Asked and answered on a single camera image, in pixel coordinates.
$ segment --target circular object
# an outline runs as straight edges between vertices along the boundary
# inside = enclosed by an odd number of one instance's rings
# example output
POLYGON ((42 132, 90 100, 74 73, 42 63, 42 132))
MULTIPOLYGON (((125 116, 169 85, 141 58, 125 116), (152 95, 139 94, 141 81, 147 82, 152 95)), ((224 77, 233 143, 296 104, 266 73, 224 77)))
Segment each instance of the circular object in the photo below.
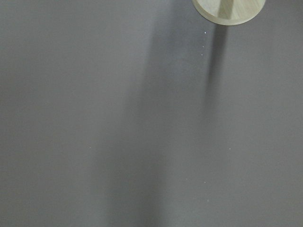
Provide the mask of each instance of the circular object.
POLYGON ((206 19, 220 25, 239 25, 253 19, 266 0, 193 0, 206 19))

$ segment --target gray surface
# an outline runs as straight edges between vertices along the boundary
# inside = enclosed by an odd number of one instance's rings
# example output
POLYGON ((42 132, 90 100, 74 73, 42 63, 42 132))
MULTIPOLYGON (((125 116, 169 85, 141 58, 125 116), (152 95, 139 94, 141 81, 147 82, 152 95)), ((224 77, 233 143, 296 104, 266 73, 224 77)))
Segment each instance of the gray surface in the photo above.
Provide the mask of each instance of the gray surface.
POLYGON ((301 0, 229 28, 190 0, 0 21, 1 227, 303 226, 301 0))

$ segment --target gray table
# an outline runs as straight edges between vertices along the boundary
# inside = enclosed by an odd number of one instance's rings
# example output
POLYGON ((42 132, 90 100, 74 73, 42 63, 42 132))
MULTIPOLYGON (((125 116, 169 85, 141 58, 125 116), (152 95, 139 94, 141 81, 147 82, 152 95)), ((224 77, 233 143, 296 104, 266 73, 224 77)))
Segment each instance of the gray table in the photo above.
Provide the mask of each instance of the gray table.
POLYGON ((303 226, 303 4, 0 1, 1 227, 303 226))

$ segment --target round wooden disc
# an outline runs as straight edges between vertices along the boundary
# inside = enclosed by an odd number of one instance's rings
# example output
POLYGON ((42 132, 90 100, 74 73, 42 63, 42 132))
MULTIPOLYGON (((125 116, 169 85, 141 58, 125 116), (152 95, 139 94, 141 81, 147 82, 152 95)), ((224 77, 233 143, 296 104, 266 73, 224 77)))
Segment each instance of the round wooden disc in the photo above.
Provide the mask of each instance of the round wooden disc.
POLYGON ((266 0, 193 0, 206 19, 220 25, 238 25, 253 19, 266 0))

